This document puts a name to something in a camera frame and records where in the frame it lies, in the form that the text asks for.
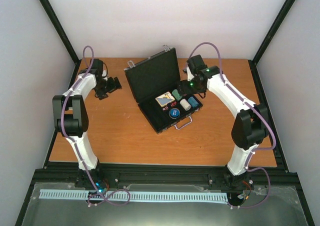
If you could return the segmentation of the blue poker chip stack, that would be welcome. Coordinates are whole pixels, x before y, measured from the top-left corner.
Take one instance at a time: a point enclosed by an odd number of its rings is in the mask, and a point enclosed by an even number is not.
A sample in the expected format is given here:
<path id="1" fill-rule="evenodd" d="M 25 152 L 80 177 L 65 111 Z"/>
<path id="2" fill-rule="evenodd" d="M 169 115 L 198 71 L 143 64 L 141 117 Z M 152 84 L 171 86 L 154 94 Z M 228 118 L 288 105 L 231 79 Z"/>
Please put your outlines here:
<path id="1" fill-rule="evenodd" d="M 197 108 L 199 105 L 198 101 L 193 96 L 191 96 L 187 101 L 193 108 Z"/>

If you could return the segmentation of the white poker chip stack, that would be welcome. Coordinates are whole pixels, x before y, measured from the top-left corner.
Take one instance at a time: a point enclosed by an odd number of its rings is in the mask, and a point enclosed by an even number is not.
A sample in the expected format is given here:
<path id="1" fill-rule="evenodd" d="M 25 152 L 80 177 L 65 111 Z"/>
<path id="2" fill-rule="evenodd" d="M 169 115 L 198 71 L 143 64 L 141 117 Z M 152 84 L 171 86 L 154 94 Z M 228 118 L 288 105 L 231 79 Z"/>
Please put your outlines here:
<path id="1" fill-rule="evenodd" d="M 179 103 L 185 111 L 189 111 L 192 108 L 190 103 L 184 98 Z"/>

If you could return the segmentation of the green poker chip stack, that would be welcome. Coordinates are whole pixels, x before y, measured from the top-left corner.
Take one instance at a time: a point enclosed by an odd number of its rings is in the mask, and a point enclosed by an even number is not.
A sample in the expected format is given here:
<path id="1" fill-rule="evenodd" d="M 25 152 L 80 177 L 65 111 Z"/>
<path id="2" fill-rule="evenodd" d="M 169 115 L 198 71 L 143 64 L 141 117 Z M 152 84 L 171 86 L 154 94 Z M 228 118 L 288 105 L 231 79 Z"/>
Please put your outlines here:
<path id="1" fill-rule="evenodd" d="M 177 89 L 174 89 L 172 91 L 172 95 L 177 101 L 180 101 L 183 98 L 183 96 L 178 92 Z"/>

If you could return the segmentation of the black poker set case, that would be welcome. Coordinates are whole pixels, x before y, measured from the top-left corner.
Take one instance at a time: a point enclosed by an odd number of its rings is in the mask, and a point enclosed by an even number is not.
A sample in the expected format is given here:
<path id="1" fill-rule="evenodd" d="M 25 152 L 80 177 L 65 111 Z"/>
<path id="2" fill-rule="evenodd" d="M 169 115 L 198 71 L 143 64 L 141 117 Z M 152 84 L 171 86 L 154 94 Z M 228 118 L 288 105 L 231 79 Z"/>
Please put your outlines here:
<path id="1" fill-rule="evenodd" d="M 150 123 L 154 131 L 159 134 L 174 126 L 177 130 L 184 128 L 192 122 L 191 115 L 203 107 L 203 104 L 194 94 L 182 95 L 182 99 L 188 100 L 194 97 L 199 103 L 198 107 L 191 107 L 185 111 L 180 105 L 180 101 L 169 103 L 163 110 L 156 102 L 156 97 L 177 89 L 177 83 L 181 81 L 179 64 L 176 49 L 167 45 L 163 46 L 163 51 L 156 53 L 140 62 L 128 61 L 128 67 L 124 69 L 124 74 L 128 81 L 132 95 L 142 114 Z M 177 108 L 180 110 L 179 118 L 169 117 L 169 110 Z"/>

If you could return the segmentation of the orange dealer button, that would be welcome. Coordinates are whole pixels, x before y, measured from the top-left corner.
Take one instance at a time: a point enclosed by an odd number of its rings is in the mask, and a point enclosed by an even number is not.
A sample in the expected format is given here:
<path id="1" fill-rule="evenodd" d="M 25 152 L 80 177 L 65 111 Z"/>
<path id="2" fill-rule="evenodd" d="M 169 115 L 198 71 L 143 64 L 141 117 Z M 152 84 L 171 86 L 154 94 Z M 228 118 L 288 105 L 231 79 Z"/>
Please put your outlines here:
<path id="1" fill-rule="evenodd" d="M 180 117 L 180 110 L 178 109 L 178 108 L 171 108 L 170 110 L 169 110 L 169 113 L 168 113 L 168 115 L 169 115 L 169 117 L 171 118 L 171 119 L 177 119 L 177 118 L 179 118 Z"/>

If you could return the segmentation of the playing card deck box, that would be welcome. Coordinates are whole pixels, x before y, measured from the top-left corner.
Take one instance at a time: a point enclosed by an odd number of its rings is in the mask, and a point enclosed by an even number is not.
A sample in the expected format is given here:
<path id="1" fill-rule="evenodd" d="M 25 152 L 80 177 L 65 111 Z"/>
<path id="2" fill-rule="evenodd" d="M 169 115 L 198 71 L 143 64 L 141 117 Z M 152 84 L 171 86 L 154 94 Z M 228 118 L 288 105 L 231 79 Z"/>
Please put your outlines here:
<path id="1" fill-rule="evenodd" d="M 163 93 L 162 95 L 157 96 L 155 100 L 163 108 L 167 106 L 169 103 L 174 102 L 175 98 L 169 91 L 167 91 L 166 93 Z"/>

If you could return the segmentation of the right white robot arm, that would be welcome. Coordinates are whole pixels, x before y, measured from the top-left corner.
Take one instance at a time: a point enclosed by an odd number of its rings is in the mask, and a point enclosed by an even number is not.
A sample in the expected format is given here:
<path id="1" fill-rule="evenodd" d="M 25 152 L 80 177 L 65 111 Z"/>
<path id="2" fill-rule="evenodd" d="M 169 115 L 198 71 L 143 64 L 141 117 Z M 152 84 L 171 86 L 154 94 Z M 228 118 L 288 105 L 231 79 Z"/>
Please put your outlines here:
<path id="1" fill-rule="evenodd" d="M 205 94 L 210 91 L 229 109 L 234 117 L 231 138 L 234 149 L 223 178 L 225 185 L 234 189 L 249 172 L 253 155 L 267 136 L 275 137 L 268 123 L 268 109 L 245 97 L 227 79 L 218 66 L 208 67 L 200 55 L 186 62 L 187 79 L 178 84 L 180 94 Z"/>

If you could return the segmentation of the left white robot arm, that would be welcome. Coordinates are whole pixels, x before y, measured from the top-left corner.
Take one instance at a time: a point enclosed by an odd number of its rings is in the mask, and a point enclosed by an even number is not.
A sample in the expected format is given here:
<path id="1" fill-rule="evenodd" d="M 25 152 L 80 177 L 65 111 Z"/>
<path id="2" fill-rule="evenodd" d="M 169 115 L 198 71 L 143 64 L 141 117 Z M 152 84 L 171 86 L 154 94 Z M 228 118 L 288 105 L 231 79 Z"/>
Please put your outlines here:
<path id="1" fill-rule="evenodd" d="M 97 99 L 104 100 L 121 88 L 117 77 L 108 76 L 106 64 L 100 59 L 92 59 L 65 93 L 52 98 L 55 130 L 70 143 L 79 169 L 89 171 L 86 181 L 95 188 L 103 184 L 104 174 L 96 170 L 99 160 L 88 137 L 89 116 L 85 100 L 91 91 Z"/>

